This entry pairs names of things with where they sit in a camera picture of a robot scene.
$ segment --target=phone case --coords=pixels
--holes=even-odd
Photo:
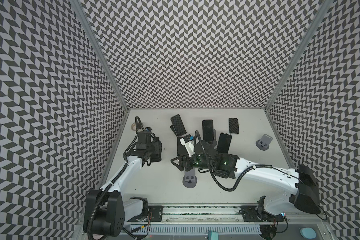
[[[239,134],[239,120],[237,118],[229,118],[229,133]]]
[[[173,124],[173,128],[175,129],[176,135],[181,136],[187,133],[185,130],[183,121],[181,120],[181,117],[179,114],[171,117],[171,122]]]

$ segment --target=phone screen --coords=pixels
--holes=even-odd
[[[217,144],[217,152],[228,153],[231,145],[232,135],[226,133],[220,133],[219,142]]]
[[[213,120],[203,120],[203,140],[213,141]]]

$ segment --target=black bracket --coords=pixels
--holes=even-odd
[[[239,213],[243,216],[243,220],[245,222],[273,222],[274,219],[276,219],[277,222],[284,221],[284,218],[281,214],[274,216],[264,212],[261,214],[261,216],[259,216],[256,207],[257,205],[245,205],[240,207]]]
[[[127,222],[136,222],[140,217],[134,216],[133,218],[129,219]],[[163,206],[160,205],[149,205],[148,206],[148,215],[147,219],[144,222],[148,222],[148,219],[151,218],[151,222],[161,222],[161,219],[163,217]]]
[[[148,208],[149,216],[152,213],[151,222],[161,222],[163,218],[163,206],[153,205]]]
[[[172,163],[175,167],[177,167],[177,169],[178,169],[179,171],[181,171],[181,172],[184,171],[182,156],[177,156],[177,157],[171,159],[171,163]]]

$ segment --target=smartphone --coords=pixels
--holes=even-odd
[[[213,141],[213,120],[203,120],[203,140]]]
[[[187,131],[185,130],[183,121],[181,120],[181,117],[179,114],[171,117],[171,122],[172,122],[173,128],[174,128],[177,136],[181,136],[181,135],[184,135],[187,133]]]
[[[183,138],[182,136],[177,137],[177,156],[183,156],[184,154],[188,154],[187,149],[180,142],[180,139],[182,139],[182,138]]]
[[[231,145],[232,135],[220,133],[219,142],[217,143],[217,152],[228,153],[229,146]]]
[[[229,133],[239,134],[239,120],[237,118],[229,118]]]

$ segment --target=chevron patterned wall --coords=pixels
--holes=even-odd
[[[360,239],[360,1],[332,4],[270,113],[336,235]]]
[[[67,0],[0,0],[0,239],[68,239],[122,117]]]
[[[81,0],[131,108],[264,107],[319,0]]]

